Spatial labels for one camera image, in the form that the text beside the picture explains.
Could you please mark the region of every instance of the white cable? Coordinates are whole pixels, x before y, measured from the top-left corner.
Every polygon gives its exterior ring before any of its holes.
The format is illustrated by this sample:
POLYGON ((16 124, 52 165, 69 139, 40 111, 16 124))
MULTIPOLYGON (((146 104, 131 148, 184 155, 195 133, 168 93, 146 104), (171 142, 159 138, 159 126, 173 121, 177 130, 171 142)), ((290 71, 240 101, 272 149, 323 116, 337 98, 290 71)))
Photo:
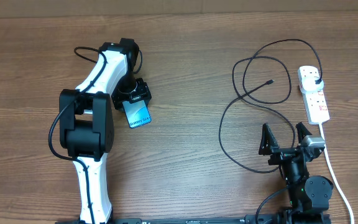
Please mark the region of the white cable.
MULTIPOLYGON (((318 128, 320 129, 321 137, 323 137, 323 139, 325 140, 324 131, 323 131, 323 125, 321 123, 319 123, 318 128)), ((328 166, 329 172, 331 173, 331 176, 333 177, 335 186, 338 189, 339 194, 341 195, 343 201, 346 204, 347 209, 349 210, 349 215, 351 217, 351 224, 354 224, 353 210, 351 208, 351 205, 347 201, 345 194, 343 193, 342 189, 340 188, 338 181, 336 180, 336 177, 335 177, 335 174, 334 174, 334 171, 333 171, 333 167, 331 166, 331 162, 329 161, 327 145, 324 145, 324 146, 326 147, 326 149, 324 150, 324 155, 326 156, 327 166, 328 166)))

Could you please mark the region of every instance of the white power strip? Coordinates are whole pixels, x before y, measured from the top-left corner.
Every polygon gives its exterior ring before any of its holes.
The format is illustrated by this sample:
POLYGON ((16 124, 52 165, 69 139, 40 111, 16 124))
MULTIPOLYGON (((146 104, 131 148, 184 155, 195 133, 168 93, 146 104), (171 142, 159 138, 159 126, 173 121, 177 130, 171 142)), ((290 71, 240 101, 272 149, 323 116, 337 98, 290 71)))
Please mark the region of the white power strip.
MULTIPOLYGON (((298 78, 299 78, 299 87, 302 92, 303 101, 305 102, 306 115, 308 117, 309 124, 318 124, 320 129, 321 137, 325 140, 323 123, 329 120, 329 113, 327 102, 323 92, 323 84, 314 84, 313 81, 319 77, 318 69, 313 66, 302 66, 298 69, 298 78)), ((351 205, 347 201, 345 194, 343 193, 339 183, 335 177, 335 173, 329 161, 327 146, 324 150, 324 155, 326 157, 327 166, 335 186, 341 195, 343 201, 346 204, 347 209, 349 210, 349 216, 351 219, 351 224, 354 224, 354 216, 351 205)))

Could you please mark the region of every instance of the tabletop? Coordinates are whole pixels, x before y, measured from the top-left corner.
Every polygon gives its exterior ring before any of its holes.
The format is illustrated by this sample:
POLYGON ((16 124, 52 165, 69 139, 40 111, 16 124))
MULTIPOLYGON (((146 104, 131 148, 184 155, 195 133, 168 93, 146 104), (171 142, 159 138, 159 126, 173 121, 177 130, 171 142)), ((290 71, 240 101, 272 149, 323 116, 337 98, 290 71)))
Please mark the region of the tabletop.
MULTIPOLYGON (((152 122, 130 129, 125 114, 113 109, 115 138, 107 173, 115 218, 242 217, 254 214, 263 199, 283 188, 278 171, 256 174, 230 161, 219 146, 218 129, 225 107, 237 96, 233 65, 269 42, 297 38, 312 44, 321 59, 331 115, 324 123, 327 147, 358 223, 358 11, 0 19, 0 223, 79 217, 74 165, 52 155, 48 131, 61 90, 75 88, 94 66, 73 49, 98 48, 121 37, 135 39, 143 51, 136 77, 149 85, 152 122)), ((313 52, 305 44, 285 42, 260 55, 279 58, 291 76, 291 96, 271 108, 319 134, 307 123, 296 74, 302 65, 318 65, 313 52)), ((245 66, 235 71, 238 88, 245 66)), ((246 87, 269 79, 275 83, 253 96, 283 99, 288 77, 274 61, 253 61, 246 87)), ((280 146, 289 147, 292 133, 283 119, 239 101, 223 122, 226 151, 245 166, 271 169, 268 157, 258 155, 266 122, 280 146)), ((53 143, 67 154, 58 134, 53 143)), ((323 155, 308 169, 332 179, 323 155)), ((285 193, 262 213, 287 205, 285 193)), ((333 223, 349 223, 336 189, 326 213, 333 223)))

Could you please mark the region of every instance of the wood grain surface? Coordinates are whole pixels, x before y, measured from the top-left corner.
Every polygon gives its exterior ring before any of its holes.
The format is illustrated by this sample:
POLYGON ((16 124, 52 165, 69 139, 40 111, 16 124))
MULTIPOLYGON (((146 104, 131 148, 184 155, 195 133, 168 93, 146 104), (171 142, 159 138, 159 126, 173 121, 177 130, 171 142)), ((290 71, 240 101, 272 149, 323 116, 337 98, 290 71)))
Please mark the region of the wood grain surface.
MULTIPOLYGON (((133 38, 144 54, 138 76, 149 85, 153 121, 128 127, 113 111, 115 139, 108 157, 108 189, 114 217, 241 217, 284 186, 278 172, 255 174, 230 161, 218 142, 226 105, 236 97, 231 70, 275 40, 299 38, 318 51, 324 70, 331 120, 324 124, 338 181, 358 223, 358 11, 203 14, 182 16, 96 16, 0 19, 0 223, 53 223, 80 214, 78 179, 71 162, 50 153, 47 135, 63 88, 74 88, 93 68, 73 53, 76 46, 133 38)), ((95 57, 91 52, 86 56, 95 57)), ((282 60, 292 78, 291 97, 272 108, 293 124, 307 123, 296 70, 317 66, 302 43, 263 50, 282 60)), ((245 64, 236 69, 238 87, 245 64)), ((254 93, 281 100, 288 79, 280 64, 255 60, 246 86, 274 79, 254 93)), ((237 102, 224 120, 223 145, 254 169, 271 169, 259 156, 262 124, 269 122, 281 147, 291 131, 278 116, 237 102)), ((318 134, 316 126, 307 125, 318 134)), ((54 145, 61 154, 58 135, 54 145)), ((331 179, 324 156, 308 164, 311 175, 331 179)), ((288 205, 283 194, 262 213, 288 205)), ((337 190, 328 213, 333 223, 349 223, 337 190)))

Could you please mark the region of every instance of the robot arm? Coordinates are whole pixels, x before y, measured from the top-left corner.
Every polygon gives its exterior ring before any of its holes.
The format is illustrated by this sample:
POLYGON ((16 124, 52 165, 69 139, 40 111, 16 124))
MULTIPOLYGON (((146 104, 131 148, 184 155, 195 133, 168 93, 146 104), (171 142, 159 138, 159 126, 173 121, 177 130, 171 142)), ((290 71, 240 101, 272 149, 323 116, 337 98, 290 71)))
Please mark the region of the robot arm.
POLYGON ((133 69, 139 52, 134 40, 121 39, 119 44, 104 43, 99 50, 106 56, 107 64, 93 86, 85 93, 80 93, 102 69, 103 57, 99 57, 94 69, 82 84, 75 90, 63 90, 59 99, 60 111, 69 105, 60 118, 60 144, 74 159, 81 191, 80 219, 72 223, 93 223, 92 215, 94 223, 97 224, 111 221, 112 205, 106 180, 106 159, 114 141, 110 98, 115 109, 126 112, 128 121, 128 111, 135 111, 139 105, 147 111, 146 104, 151 99, 147 84, 141 78, 134 78, 133 69), (93 120, 76 119, 75 115, 84 113, 92 114, 93 120), (78 161, 87 169, 84 170, 78 161))

